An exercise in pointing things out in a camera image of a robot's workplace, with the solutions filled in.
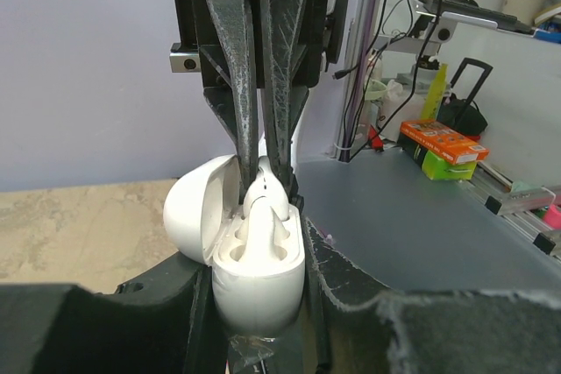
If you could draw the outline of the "white clip earbud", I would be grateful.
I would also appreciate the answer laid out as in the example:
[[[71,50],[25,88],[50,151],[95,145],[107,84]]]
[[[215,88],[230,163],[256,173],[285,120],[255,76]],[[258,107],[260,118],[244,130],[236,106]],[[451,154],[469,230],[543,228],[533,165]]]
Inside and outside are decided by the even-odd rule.
[[[258,161],[255,180],[249,186],[243,201],[243,215],[247,217],[255,201],[265,199],[269,207],[283,221],[289,219],[288,196],[284,186],[273,173],[267,156]]]

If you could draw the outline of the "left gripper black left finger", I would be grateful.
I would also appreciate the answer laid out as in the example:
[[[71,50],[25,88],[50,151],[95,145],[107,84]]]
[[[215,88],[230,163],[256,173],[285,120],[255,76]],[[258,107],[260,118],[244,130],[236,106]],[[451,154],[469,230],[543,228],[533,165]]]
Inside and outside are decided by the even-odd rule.
[[[112,294],[1,286],[3,373],[217,373],[210,270],[173,255]]]

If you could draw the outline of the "white earbud charging case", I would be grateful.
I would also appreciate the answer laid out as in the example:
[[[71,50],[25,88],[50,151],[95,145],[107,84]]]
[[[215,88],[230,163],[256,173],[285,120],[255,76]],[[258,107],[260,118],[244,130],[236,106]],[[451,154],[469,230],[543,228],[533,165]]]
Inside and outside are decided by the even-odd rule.
[[[301,305],[301,214],[288,202],[283,222],[260,199],[244,217],[240,183],[236,156],[208,161],[173,184],[163,222],[181,254],[212,270],[214,301],[228,328],[272,337],[295,320]]]

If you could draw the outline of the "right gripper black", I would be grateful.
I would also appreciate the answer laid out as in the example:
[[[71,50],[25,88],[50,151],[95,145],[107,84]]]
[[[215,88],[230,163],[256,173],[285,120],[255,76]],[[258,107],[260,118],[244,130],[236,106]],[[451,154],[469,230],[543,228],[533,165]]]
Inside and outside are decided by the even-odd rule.
[[[221,124],[237,125],[241,198],[256,177],[256,84],[264,89],[270,165],[288,177],[290,126],[339,59],[348,1],[174,0],[180,40],[171,47],[171,68],[200,73]]]

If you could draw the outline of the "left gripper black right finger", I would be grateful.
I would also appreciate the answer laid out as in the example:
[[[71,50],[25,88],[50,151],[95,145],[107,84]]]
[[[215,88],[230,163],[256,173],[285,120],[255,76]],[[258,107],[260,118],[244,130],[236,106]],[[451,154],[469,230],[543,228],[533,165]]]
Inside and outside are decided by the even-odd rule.
[[[401,292],[302,220],[307,373],[557,373],[560,297],[549,291]]]

